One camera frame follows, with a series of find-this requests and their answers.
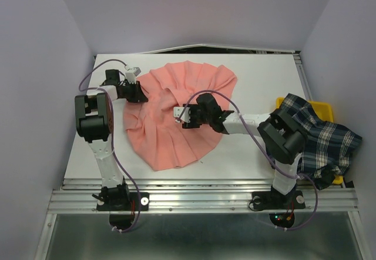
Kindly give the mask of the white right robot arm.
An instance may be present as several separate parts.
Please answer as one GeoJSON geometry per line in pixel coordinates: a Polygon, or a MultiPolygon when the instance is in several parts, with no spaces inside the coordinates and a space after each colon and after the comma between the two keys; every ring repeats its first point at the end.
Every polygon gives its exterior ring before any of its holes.
{"type": "Polygon", "coordinates": [[[307,143],[307,133],[286,111],[277,108],[270,114],[241,114],[238,107],[224,110],[217,103],[214,91],[195,94],[196,103],[190,102],[173,109],[173,116],[184,129],[209,125],[220,134],[250,135],[274,169],[269,191],[253,192],[253,210],[287,209],[293,205],[304,208],[296,200],[297,167],[307,143]]]}

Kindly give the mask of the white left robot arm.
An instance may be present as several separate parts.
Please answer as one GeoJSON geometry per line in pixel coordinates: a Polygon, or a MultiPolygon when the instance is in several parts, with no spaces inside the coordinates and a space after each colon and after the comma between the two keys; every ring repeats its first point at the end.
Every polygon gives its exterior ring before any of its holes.
{"type": "Polygon", "coordinates": [[[105,71],[105,80],[97,88],[89,88],[87,95],[75,97],[76,130],[91,148],[96,159],[102,185],[99,194],[93,194],[98,211],[147,211],[149,194],[137,189],[130,192],[125,180],[126,171],[120,165],[113,145],[114,118],[112,102],[125,99],[128,103],[148,101],[136,77],[138,67],[105,71]]]}

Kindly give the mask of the pink pleated skirt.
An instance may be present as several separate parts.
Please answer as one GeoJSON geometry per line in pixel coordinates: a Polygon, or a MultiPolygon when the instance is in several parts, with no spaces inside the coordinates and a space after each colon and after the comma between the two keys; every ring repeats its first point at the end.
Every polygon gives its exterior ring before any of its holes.
{"type": "Polygon", "coordinates": [[[154,171],[185,167],[214,150],[222,134],[207,124],[184,129],[190,110],[175,115],[174,108],[195,104],[208,92],[222,110],[228,109],[237,83],[233,71],[184,61],[152,69],[138,80],[148,101],[125,104],[123,127],[133,150],[154,171]]]}

